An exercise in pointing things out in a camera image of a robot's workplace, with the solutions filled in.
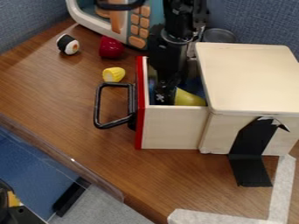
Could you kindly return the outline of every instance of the gray wall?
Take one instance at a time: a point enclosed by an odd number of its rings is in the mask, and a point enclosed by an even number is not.
[[[299,0],[207,1],[212,26],[234,32],[242,43],[289,46],[299,60]],[[66,15],[65,0],[0,0],[0,53]]]
[[[0,53],[67,15],[65,0],[0,0]]]
[[[299,60],[299,0],[207,0],[214,27],[239,42],[286,45]]]

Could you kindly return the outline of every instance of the box lid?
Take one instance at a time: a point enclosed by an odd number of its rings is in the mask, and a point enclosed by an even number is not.
[[[214,114],[299,116],[299,64],[284,45],[197,43]]]

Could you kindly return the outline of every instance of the black drawer handle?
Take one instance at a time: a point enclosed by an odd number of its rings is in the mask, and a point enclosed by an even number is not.
[[[128,89],[128,115],[112,122],[100,123],[101,111],[101,90],[105,87],[112,88],[127,88]],[[135,118],[136,99],[135,99],[135,85],[129,83],[104,82],[97,87],[95,102],[94,102],[94,126],[100,130],[111,129],[115,126],[131,122]]]

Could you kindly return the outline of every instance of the yellow toy object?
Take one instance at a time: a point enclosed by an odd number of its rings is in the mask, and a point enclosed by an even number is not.
[[[17,196],[13,192],[7,192],[9,199],[9,207],[20,207],[22,206],[21,201],[17,198]]]
[[[119,82],[126,75],[126,70],[121,67],[106,68],[103,73],[104,81]]]
[[[181,88],[177,87],[175,98],[177,106],[206,106],[205,100],[197,95],[190,94]]]

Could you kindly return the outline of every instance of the black cable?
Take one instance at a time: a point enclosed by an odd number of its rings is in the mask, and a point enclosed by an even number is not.
[[[3,223],[8,215],[8,195],[7,191],[0,188],[0,223]]]
[[[144,5],[146,0],[136,0],[133,3],[99,3],[96,1],[96,5],[105,11],[131,11],[137,7]]]

